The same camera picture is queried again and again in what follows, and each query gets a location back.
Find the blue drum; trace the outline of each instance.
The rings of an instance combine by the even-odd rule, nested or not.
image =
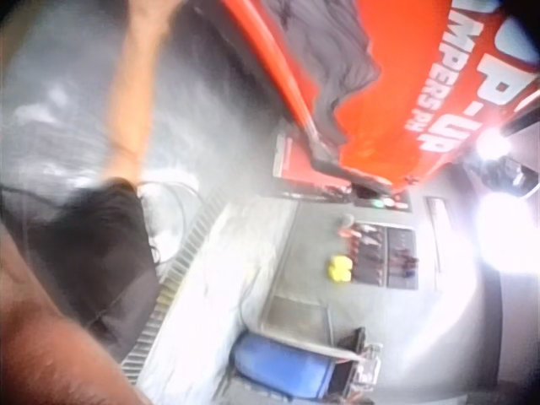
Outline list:
[[[240,337],[233,359],[243,376],[274,391],[304,399],[323,398],[334,370],[328,357],[253,333]]]

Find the black shorts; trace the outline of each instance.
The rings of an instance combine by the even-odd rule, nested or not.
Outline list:
[[[53,220],[33,224],[3,208],[21,253],[58,308],[122,360],[159,293],[136,190],[114,180],[80,192]]]

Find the yellow container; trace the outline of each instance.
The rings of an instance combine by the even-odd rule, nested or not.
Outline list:
[[[336,283],[348,283],[353,277],[352,270],[353,261],[349,257],[336,255],[330,260],[328,275]]]

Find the person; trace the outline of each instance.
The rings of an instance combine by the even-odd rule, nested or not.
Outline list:
[[[148,403],[111,354],[121,358],[135,343],[122,341],[122,328],[142,330],[158,293],[136,186],[159,49],[183,1],[129,0],[103,185],[81,192],[30,232],[46,277],[36,277],[0,224],[1,403]]]

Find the skin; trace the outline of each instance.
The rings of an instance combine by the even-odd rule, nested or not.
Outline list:
[[[183,0],[130,0],[129,28],[111,91],[111,157],[103,178],[136,185],[149,141],[154,71]],[[52,303],[0,224],[1,403],[149,403],[114,360]]]

